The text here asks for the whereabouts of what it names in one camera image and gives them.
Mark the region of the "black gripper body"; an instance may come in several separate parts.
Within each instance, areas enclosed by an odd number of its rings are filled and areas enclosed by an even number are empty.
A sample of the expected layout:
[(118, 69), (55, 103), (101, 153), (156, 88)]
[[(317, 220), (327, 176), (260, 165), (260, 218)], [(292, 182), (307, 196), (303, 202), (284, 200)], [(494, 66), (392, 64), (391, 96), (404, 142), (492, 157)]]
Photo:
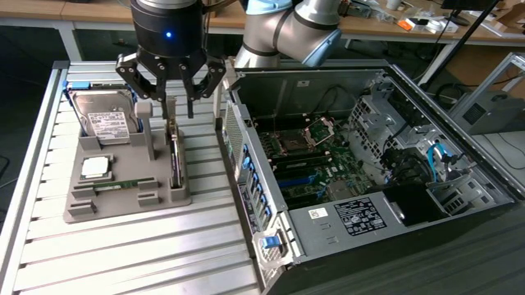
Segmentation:
[(132, 1), (138, 39), (138, 60), (144, 66), (160, 61), (178, 66), (204, 66), (204, 11), (201, 1)]

